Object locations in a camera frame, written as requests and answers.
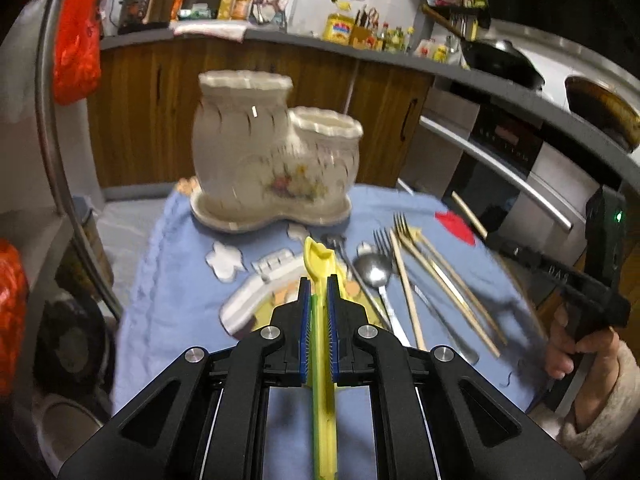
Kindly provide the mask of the right hand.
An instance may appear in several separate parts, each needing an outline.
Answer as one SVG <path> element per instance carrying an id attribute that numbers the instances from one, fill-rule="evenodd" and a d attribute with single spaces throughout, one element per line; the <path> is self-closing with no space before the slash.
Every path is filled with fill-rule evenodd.
<path id="1" fill-rule="evenodd" d="M 598 330 L 576 341 L 568 333 L 570 317 L 564 306 L 558 307 L 553 315 L 549 342 L 544 358 L 544 369 L 553 379 L 562 379 L 575 369 L 575 356 L 593 356 L 589 375 L 605 380 L 617 377 L 620 371 L 617 352 L 620 336 L 612 327 Z"/>

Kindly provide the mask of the right fuzzy sleeve forearm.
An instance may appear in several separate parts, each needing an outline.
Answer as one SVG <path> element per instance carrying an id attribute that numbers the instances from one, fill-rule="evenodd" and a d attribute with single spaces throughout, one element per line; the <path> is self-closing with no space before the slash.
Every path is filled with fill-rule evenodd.
<path id="1" fill-rule="evenodd" d="M 601 350 L 580 389 L 558 440 L 582 468 L 609 458 L 639 411 L 639 367 L 617 337 Z"/>

